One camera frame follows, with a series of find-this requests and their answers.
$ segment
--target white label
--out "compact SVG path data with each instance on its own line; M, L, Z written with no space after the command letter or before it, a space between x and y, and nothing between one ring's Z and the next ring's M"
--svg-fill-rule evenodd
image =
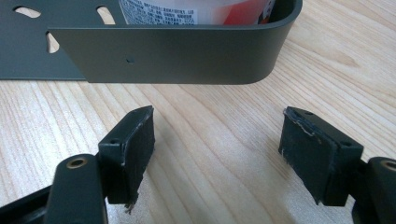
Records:
M267 6L265 6L264 11L262 12L262 16L264 18L269 18L272 12L272 9L274 8L274 4L275 4L276 0L269 0L267 3Z
M197 24L197 10L154 6L140 0L120 0L128 24Z

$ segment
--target cylindrical container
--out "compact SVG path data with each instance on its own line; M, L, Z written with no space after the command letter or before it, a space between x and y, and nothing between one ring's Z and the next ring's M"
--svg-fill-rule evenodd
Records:
M128 24L251 25L266 22L275 0L120 0Z

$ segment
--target screw hole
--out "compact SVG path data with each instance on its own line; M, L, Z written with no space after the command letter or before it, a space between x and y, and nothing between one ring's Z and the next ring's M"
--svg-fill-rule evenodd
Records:
M85 164L87 164L87 160L85 158L76 158L68 162L66 166L69 169L77 169Z
M345 147L351 147L352 146L352 144L350 142L341 141L340 143L341 143L341 145L343 145Z

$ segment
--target light wood surface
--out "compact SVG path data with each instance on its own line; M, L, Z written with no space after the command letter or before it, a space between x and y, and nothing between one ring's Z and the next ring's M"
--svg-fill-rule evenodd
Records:
M130 110L155 108L156 150L131 215L110 223L352 223L316 206L277 148L282 110L310 110L396 158L396 3L304 0L266 79L244 86L0 82L0 205L44 188Z

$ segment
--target wooden table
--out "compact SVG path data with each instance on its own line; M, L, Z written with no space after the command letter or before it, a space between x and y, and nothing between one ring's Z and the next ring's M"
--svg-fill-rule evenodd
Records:
M56 165L97 152L130 110L155 108L155 152L131 215L110 223L351 223L316 206L278 154L296 106L396 158L396 3L305 0L276 67L244 86L0 82L0 205L51 184Z

